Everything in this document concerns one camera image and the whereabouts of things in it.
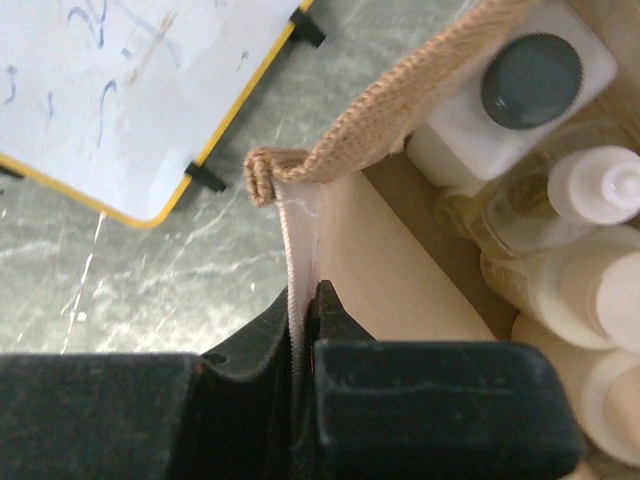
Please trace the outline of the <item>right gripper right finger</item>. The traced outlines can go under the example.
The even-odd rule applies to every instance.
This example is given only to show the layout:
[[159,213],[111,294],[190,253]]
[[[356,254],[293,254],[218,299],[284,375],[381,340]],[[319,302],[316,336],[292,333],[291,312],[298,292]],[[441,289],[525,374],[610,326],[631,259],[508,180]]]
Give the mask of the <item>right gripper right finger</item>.
[[322,281],[309,309],[322,479],[560,479],[585,441],[537,349],[377,341]]

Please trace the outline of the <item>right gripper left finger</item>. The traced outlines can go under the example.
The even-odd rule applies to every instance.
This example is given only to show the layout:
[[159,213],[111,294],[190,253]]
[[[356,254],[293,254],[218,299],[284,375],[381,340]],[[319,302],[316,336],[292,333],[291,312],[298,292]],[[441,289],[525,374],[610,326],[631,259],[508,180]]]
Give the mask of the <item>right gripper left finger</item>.
[[5,354],[5,479],[282,479],[287,298],[204,354]]

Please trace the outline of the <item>white square bottle black cap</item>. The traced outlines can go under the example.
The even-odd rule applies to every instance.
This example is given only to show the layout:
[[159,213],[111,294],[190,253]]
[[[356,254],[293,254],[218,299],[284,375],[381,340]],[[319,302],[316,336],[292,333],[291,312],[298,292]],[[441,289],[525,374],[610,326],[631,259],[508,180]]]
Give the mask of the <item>white square bottle black cap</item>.
[[436,186],[494,179],[616,75],[615,57],[577,13],[545,1],[411,134],[406,155]]

